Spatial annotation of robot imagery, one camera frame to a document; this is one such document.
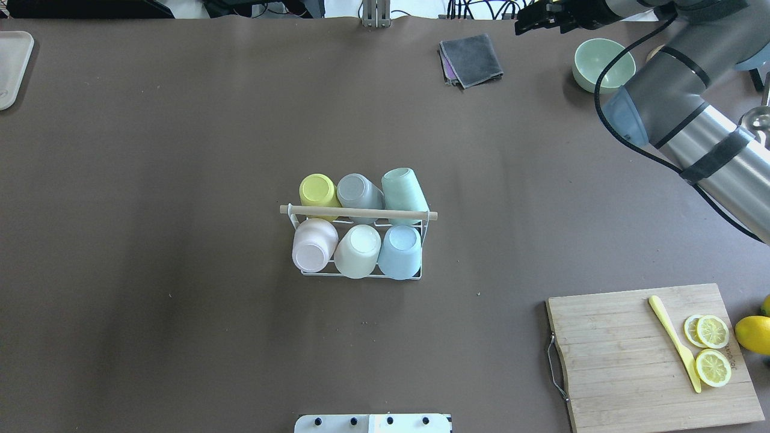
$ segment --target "knife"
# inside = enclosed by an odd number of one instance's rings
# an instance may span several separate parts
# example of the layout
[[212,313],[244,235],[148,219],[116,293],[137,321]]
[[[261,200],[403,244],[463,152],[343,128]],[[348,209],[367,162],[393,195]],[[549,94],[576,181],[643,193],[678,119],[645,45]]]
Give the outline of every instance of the knife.
[[695,389],[695,392],[700,393],[701,379],[698,376],[698,373],[695,372],[695,358],[692,357],[692,352],[679,341],[679,336],[674,331],[674,325],[671,324],[671,318],[668,317],[668,312],[666,311],[666,307],[663,306],[661,298],[657,295],[652,295],[649,301],[652,310],[655,312],[655,315],[658,316],[658,320],[661,321],[661,324],[671,338],[671,341],[674,342],[674,347],[676,347],[676,351],[679,353],[681,361],[685,364],[687,375],[690,376],[692,387]]

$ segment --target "white metal plate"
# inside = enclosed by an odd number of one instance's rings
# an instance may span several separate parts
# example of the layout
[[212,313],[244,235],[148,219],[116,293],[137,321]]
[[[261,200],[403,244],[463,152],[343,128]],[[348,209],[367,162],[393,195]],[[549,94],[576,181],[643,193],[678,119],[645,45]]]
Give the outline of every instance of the white metal plate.
[[451,433],[451,420],[445,414],[303,415],[294,433]]
[[0,110],[16,101],[34,44],[27,32],[0,32]]

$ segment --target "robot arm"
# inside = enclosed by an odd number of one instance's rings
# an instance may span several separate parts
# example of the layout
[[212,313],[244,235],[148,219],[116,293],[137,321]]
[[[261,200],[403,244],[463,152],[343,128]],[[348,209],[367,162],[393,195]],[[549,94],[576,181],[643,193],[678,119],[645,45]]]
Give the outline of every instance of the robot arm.
[[[540,27],[597,29],[662,0],[541,0],[521,10],[516,33]],[[770,59],[770,0],[677,0],[688,24],[604,106],[636,146],[651,143],[681,177],[700,186],[770,244],[770,151],[703,100],[730,69]]]

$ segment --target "cup rack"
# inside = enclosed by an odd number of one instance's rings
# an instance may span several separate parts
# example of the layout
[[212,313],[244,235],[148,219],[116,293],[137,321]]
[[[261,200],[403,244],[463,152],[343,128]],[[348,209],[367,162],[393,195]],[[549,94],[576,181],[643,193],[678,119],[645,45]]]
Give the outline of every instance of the cup rack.
[[[279,208],[279,212],[289,216],[289,221],[294,227],[294,230],[296,230],[296,228],[300,226],[300,219],[297,217],[297,215],[304,216],[305,220],[309,218],[308,217],[309,215],[312,215],[315,217],[328,217],[328,216],[337,217],[331,223],[338,230],[340,228],[343,228],[343,229],[350,228],[353,225],[355,225],[356,223],[350,220],[351,217],[377,218],[377,220],[373,223],[373,226],[377,229],[377,231],[387,230],[388,228],[393,226],[390,223],[382,223],[380,222],[381,220],[387,220],[390,218],[396,218],[396,219],[402,219],[402,220],[419,220],[420,222],[414,224],[412,227],[417,229],[417,232],[420,234],[420,242],[423,245],[423,247],[425,245],[425,238],[427,237],[427,233],[428,233],[428,223],[430,221],[438,220],[438,212],[431,212],[429,210],[425,212],[421,212],[421,211],[412,211],[412,210],[354,209],[351,207],[294,206],[291,203],[282,204]],[[301,270],[300,272],[302,273],[302,275],[307,275],[307,276],[345,277],[339,271],[336,270],[336,267],[333,265],[333,263],[334,263],[334,259],[329,260],[329,263],[320,272],[305,272],[303,270]],[[418,270],[413,277],[407,278],[407,279],[419,280],[422,277],[423,277],[423,267],[422,265],[420,265],[420,270]],[[364,278],[389,278],[389,277],[384,274],[369,274]]]

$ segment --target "table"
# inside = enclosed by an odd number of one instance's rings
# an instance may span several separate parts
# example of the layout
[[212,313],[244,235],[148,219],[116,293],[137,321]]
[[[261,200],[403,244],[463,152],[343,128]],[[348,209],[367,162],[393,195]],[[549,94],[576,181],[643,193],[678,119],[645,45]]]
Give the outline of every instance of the table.
[[[585,39],[653,25],[2,26],[36,40],[0,112],[4,431],[292,431],[387,411],[568,431],[548,297],[715,282],[735,323],[768,294],[770,249],[615,143],[571,78]],[[482,32],[505,76],[445,86],[438,42]],[[737,120],[759,95],[735,74],[708,99]],[[439,212],[423,279],[301,276],[278,214],[301,179],[398,166]],[[770,371],[745,356],[768,415]]]

